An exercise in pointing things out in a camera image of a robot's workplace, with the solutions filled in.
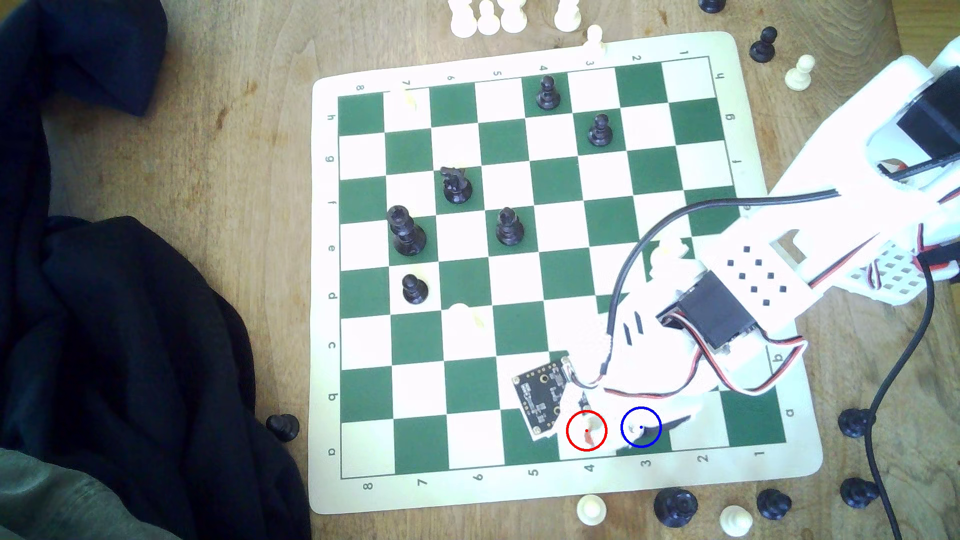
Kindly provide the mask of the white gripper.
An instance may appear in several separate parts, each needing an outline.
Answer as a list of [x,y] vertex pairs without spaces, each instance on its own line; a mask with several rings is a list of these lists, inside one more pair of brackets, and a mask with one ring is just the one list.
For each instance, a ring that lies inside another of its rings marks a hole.
[[617,303],[613,337],[595,297],[574,303],[573,371],[581,386],[566,387],[566,441],[576,452],[594,448],[594,414],[583,411],[630,410],[617,452],[677,452],[691,447],[706,411],[722,410],[719,379],[693,337],[659,318],[704,274],[660,270],[630,285]]

